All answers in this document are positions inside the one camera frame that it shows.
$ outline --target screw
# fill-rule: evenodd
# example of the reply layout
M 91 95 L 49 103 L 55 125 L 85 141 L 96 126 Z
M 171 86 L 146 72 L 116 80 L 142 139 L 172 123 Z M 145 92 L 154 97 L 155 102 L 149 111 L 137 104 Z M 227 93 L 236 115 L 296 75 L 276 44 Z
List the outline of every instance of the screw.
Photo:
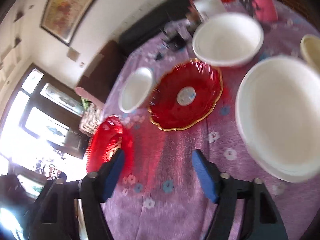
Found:
M 226 172 L 223 172 L 220 174 L 220 177 L 223 178 L 223 179 L 229 179 L 230 178 L 230 175 Z
M 98 177 L 98 173 L 97 172 L 90 172 L 89 174 L 88 174 L 88 176 L 89 176 L 89 178 L 96 178 L 96 177 Z
M 261 185 L 261 184 L 263 183 L 263 181 L 262 181 L 261 179 L 259 179 L 259 178 L 255 178 L 255 179 L 253 180 L 253 182 L 254 182 L 255 184 L 258 184 L 258 185 Z

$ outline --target stack of white plates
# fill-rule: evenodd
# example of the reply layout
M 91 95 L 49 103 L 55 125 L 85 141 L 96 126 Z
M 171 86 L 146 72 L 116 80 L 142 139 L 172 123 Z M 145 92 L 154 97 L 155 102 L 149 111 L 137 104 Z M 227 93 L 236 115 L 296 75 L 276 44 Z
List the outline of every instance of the stack of white plates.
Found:
M 320 171 L 320 76 L 303 61 L 255 65 L 239 87 L 236 122 L 252 158 L 275 177 L 301 182 Z

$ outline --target floral tablecloth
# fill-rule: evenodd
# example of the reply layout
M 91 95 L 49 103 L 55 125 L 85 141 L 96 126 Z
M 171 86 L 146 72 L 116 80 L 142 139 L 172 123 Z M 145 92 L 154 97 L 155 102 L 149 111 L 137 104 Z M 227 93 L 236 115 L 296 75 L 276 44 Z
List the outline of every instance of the floral tablecloth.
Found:
M 237 2 L 225 5 L 228 11 L 244 12 Z M 191 153 L 201 149 L 221 172 L 236 179 L 261 178 L 270 191 L 286 226 L 290 240 L 299 239 L 320 208 L 320 175 L 292 184 L 265 172 L 248 154 L 235 121 L 235 98 L 247 71 L 258 61 L 279 54 L 300 56 L 305 34 L 319 36 L 306 20 L 276 2 L 279 21 L 265 24 L 264 44 L 248 65 L 222 68 L 224 90 L 212 113 L 184 131 L 165 132 L 149 121 L 146 108 L 124 114 L 118 96 L 127 77 L 139 67 L 149 67 L 158 80 L 175 64 L 194 57 L 192 46 L 169 52 L 159 61 L 163 34 L 150 39 L 128 58 L 104 106 L 102 117 L 121 117 L 134 138 L 132 170 L 121 177 L 114 195 L 102 209 L 116 240 L 120 239 L 202 239 L 216 205 L 203 194 Z M 229 239 L 236 239 L 242 214 L 238 201 Z

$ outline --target flower pattern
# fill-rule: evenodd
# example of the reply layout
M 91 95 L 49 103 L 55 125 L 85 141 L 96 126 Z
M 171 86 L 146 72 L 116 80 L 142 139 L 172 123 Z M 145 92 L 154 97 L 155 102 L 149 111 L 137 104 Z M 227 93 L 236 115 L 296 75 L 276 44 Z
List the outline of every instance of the flower pattern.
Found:
M 156 205 L 155 201 L 152 199 L 152 198 L 146 198 L 144 201 L 143 201 L 143 206 L 147 209 L 151 209 L 151 208 L 154 208 Z
M 128 124 L 130 122 L 130 117 L 126 116 L 123 120 L 124 124 Z
M 140 120 L 139 120 L 139 123 L 143 123 L 144 119 L 145 119 L 145 117 L 142 116 L 142 117 L 140 118 Z
M 122 195 L 127 196 L 128 192 L 129 192 L 129 189 L 124 188 L 122 191 Z
M 293 20 L 294 24 L 303 24 L 303 21 L 300 18 L 296 18 Z
M 209 143 L 213 143 L 220 138 L 219 132 L 211 132 L 208 134 Z
M 127 129 L 131 129 L 133 125 L 134 125 L 134 123 L 133 123 L 133 122 L 130 122 L 130 123 L 127 124 L 126 127 L 127 127 Z
M 276 30 L 277 28 L 278 28 L 278 25 L 276 23 L 271 25 L 272 30 Z
M 230 113 L 231 107 L 230 106 L 223 106 L 220 110 L 221 115 L 227 115 Z
M 227 158 L 228 161 L 234 161 L 237 159 L 237 152 L 232 148 L 226 149 L 223 155 Z
M 156 57 L 156 54 L 148 52 L 148 57 L 154 59 Z
M 122 183 L 123 183 L 123 184 L 127 184 L 127 183 L 128 183 L 128 178 L 127 178 L 127 177 L 123 177 Z
M 136 177 L 133 176 L 132 174 L 129 175 L 129 176 L 128 176 L 128 183 L 129 183 L 130 185 L 135 184 L 135 183 L 136 183 Z
M 258 61 L 262 61 L 262 60 L 264 60 L 264 59 L 266 59 L 266 58 L 268 58 L 268 57 L 270 57 L 270 55 L 267 54 L 266 52 L 263 52 L 263 53 L 260 55 Z
M 138 116 L 138 115 L 134 116 L 134 117 L 133 117 L 133 120 L 134 120 L 135 122 L 138 122 L 138 121 L 140 120 L 140 116 Z
M 287 26 L 288 27 L 292 27 L 293 26 L 293 20 L 292 19 L 288 19 L 287 20 Z
M 282 195 L 284 190 L 286 189 L 286 184 L 284 182 L 280 182 L 278 185 L 272 186 L 272 191 L 276 196 Z
M 141 183 L 137 183 L 133 190 L 135 193 L 140 193 L 142 189 L 143 189 L 143 185 Z
M 163 183 L 162 189 L 165 193 L 171 193 L 173 189 L 173 180 L 167 180 Z

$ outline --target pink object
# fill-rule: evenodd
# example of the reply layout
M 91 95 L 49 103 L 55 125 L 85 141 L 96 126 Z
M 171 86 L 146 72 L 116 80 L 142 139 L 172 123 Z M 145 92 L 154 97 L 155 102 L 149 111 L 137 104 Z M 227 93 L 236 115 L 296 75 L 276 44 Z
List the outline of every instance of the pink object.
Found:
M 256 10 L 259 21 L 274 22 L 278 20 L 278 14 L 272 0 L 254 0 L 253 6 L 258 6 L 260 10 Z
M 76 87 L 76 88 L 75 88 L 75 92 L 76 92 L 79 96 L 81 96 L 81 97 L 83 97 L 83 98 L 91 101 L 92 103 L 94 103 L 97 107 L 99 107 L 99 108 L 101 108 L 101 109 L 103 108 L 104 103 L 102 103 L 99 99 L 95 98 L 93 95 L 91 95 L 91 94 L 90 94 L 88 91 L 86 91 L 85 89 L 83 89 L 83 88 L 81 88 L 81 87 Z

